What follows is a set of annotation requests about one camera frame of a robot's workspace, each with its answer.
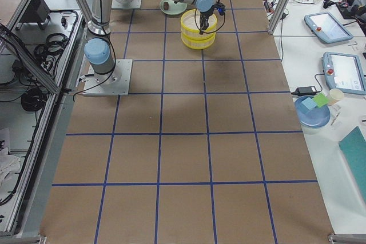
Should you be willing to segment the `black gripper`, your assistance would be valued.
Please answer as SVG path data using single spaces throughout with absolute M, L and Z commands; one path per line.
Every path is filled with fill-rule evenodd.
M 204 31 L 209 27 L 209 17 L 213 15 L 215 5 L 211 5 L 207 11 L 200 11 L 200 29 L 199 34 L 203 34 Z

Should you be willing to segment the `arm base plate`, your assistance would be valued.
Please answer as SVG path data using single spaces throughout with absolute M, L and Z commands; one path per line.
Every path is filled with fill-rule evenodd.
M 132 66 L 132 59 L 117 59 L 116 67 L 109 77 L 108 74 L 95 74 L 92 65 L 89 65 L 88 74 L 92 74 L 92 76 L 86 78 L 82 95 L 128 95 Z
M 142 0 L 113 0 L 112 10 L 140 9 Z

